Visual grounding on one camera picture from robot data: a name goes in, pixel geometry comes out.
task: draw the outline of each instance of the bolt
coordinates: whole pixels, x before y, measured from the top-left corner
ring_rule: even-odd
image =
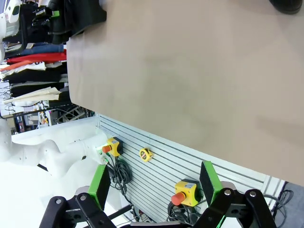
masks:
[[[85,195],[81,196],[80,200],[82,200],[82,201],[86,200],[86,196]]]
[[[255,197],[257,194],[256,194],[254,191],[251,191],[251,192],[249,193],[249,195],[250,195],[251,197]]]
[[[225,193],[226,196],[230,196],[231,191],[229,189],[227,189],[227,190],[224,191],[224,193]]]

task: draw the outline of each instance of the brown table surface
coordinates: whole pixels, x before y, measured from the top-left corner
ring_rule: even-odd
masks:
[[[67,44],[72,102],[304,185],[304,9],[111,0]]]

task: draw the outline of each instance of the grooved metal plate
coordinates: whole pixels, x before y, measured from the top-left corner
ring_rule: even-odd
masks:
[[[220,180],[234,183],[241,193],[259,189],[277,197],[284,184],[278,178],[215,158],[104,115],[97,114],[96,120],[97,127],[123,141],[122,158],[130,165],[133,174],[127,197],[156,222],[166,220],[167,205],[175,194],[177,182],[184,178],[199,180],[203,160],[212,161]],[[139,150],[144,147],[154,154],[149,162],[143,162],[139,156]],[[273,200],[266,201],[273,207]],[[201,213],[206,208],[206,202],[196,207]]]

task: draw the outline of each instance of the yellow tape measure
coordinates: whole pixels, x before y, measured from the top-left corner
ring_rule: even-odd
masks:
[[[152,158],[153,153],[148,148],[142,148],[139,151],[139,156],[144,162],[148,162]]]

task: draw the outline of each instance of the red button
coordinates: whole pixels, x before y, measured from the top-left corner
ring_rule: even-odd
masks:
[[[175,206],[180,205],[186,199],[186,195],[183,192],[176,193],[171,197],[171,201]]]
[[[110,145],[107,145],[107,146],[103,146],[103,152],[104,153],[108,153],[109,151],[112,150],[112,147]]]

